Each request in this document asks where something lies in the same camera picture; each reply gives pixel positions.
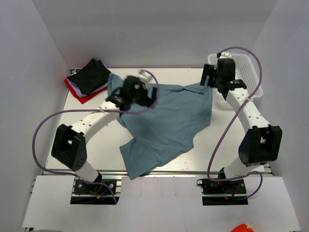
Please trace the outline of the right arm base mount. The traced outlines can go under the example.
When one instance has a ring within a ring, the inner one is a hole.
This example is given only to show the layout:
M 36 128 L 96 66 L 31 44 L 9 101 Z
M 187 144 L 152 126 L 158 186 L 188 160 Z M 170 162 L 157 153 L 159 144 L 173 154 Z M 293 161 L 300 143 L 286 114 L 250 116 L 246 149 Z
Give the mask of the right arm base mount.
M 248 205 L 243 180 L 213 182 L 209 179 L 198 179 L 197 185 L 202 188 L 203 206 Z

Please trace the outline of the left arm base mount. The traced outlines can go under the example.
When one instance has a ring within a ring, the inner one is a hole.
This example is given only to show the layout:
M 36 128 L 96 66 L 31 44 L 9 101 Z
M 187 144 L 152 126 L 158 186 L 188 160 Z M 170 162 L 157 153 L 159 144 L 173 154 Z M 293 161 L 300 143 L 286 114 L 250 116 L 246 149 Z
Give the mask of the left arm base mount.
M 102 179 L 100 185 L 89 185 L 80 179 L 73 183 L 71 205 L 116 205 L 120 198 L 116 179 Z

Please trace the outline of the teal blue t-shirt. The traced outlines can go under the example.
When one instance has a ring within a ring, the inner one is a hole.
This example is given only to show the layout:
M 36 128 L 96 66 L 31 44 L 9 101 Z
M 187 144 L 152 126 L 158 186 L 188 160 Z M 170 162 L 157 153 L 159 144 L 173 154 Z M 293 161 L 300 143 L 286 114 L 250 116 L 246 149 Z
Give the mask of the teal blue t-shirt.
M 197 133 L 211 123 L 212 89 L 199 83 L 160 85 L 159 102 L 148 112 L 134 104 L 133 114 L 117 119 L 133 136 L 120 147 L 131 180 L 161 167 L 194 147 Z

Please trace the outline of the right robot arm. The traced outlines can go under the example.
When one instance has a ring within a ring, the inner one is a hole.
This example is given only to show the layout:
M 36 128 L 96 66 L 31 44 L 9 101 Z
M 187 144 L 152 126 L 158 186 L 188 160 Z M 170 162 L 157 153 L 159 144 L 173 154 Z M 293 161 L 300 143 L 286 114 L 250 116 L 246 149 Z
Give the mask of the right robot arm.
M 253 169 L 277 160 L 282 130 L 272 126 L 259 112 L 245 82 L 236 79 L 236 63 L 229 53 L 217 54 L 216 64 L 205 64 L 200 84 L 215 88 L 235 111 L 245 135 L 238 149 L 238 157 L 221 171 L 218 188 L 225 193 L 236 186 L 236 180 Z

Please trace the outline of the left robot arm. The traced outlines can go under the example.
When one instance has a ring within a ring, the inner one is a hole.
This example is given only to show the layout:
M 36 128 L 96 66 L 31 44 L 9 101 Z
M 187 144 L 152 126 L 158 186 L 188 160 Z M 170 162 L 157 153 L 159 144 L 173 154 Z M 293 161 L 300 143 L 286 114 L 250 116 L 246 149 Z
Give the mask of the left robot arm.
M 155 79 L 147 70 L 140 70 L 137 76 L 129 75 L 121 87 L 116 88 L 97 109 L 90 110 L 85 118 L 57 128 L 52 157 L 69 168 L 72 175 L 85 181 L 90 192 L 100 191 L 102 181 L 99 172 L 87 161 L 87 143 L 120 115 L 131 114 L 132 105 L 142 106 L 142 113 L 154 108 L 158 102 L 159 86 L 150 88 L 150 81 Z

